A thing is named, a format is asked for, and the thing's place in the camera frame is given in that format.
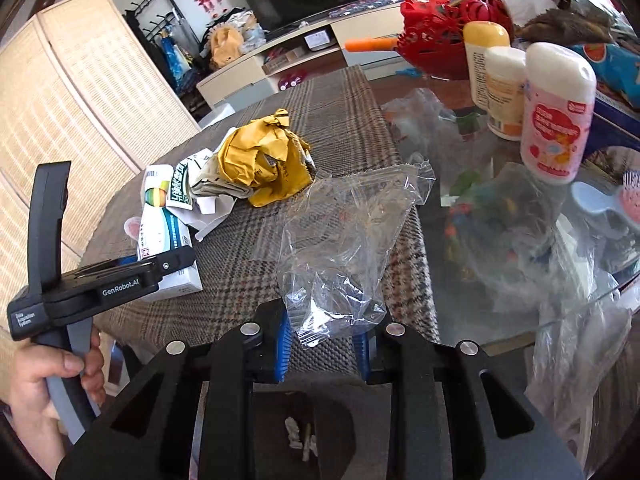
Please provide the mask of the person's left hand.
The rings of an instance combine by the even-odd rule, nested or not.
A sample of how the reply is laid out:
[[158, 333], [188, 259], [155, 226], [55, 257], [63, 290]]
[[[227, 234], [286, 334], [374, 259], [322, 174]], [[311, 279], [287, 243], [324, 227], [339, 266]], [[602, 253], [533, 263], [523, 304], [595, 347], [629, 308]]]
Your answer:
[[65, 450], [58, 431], [60, 416], [50, 399], [47, 379], [80, 376], [89, 398], [102, 404], [106, 393], [100, 343], [100, 332], [94, 328], [90, 350], [82, 358], [41, 344], [23, 344], [14, 353], [9, 392], [13, 427], [26, 451], [51, 478]]

